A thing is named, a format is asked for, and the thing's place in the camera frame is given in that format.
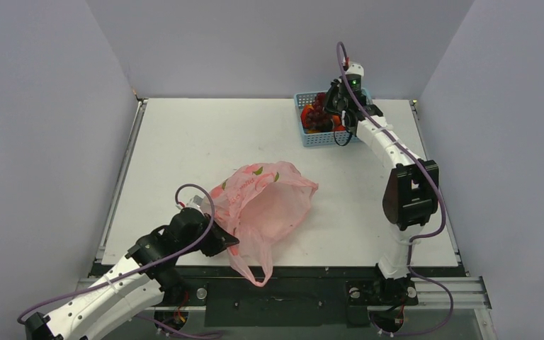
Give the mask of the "red fake grapes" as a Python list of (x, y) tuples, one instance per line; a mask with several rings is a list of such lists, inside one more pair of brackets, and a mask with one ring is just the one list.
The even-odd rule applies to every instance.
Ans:
[(313, 110), (310, 113), (310, 128), (305, 130), (308, 134), (331, 132), (333, 130), (332, 117), (324, 110), (325, 97), (325, 93), (318, 93), (311, 103)]

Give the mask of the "pink plastic bag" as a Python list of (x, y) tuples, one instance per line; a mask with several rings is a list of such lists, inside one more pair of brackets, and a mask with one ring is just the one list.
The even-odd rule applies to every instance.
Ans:
[(250, 164), (214, 187), (200, 209), (239, 240), (227, 250), (230, 266), (262, 288), (273, 274), (273, 245), (306, 220), (318, 188), (290, 162)]

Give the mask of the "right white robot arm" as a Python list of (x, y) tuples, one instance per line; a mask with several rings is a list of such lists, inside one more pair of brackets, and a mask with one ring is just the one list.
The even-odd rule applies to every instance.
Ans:
[(435, 187), (438, 165), (424, 161), (405, 147), (383, 112), (367, 101), (362, 77), (348, 74), (331, 82), (323, 102), (324, 110), (340, 119), (352, 135), (365, 143), (389, 171), (382, 197), (382, 209), (390, 226), (390, 240), (378, 262), (382, 274), (371, 283), (371, 293), (389, 302), (400, 291), (397, 279), (409, 275), (414, 237), (421, 234), (438, 210)]

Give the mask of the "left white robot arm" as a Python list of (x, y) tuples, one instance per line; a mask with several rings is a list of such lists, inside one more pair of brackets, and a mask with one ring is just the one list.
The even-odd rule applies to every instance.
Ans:
[(180, 256), (197, 251), (212, 257), (238, 243), (209, 214), (183, 208), (169, 224), (140, 237), (116, 265), (63, 306), (30, 315), (23, 321), (25, 336), (102, 339), (143, 309), (182, 298), (183, 280), (176, 270)]

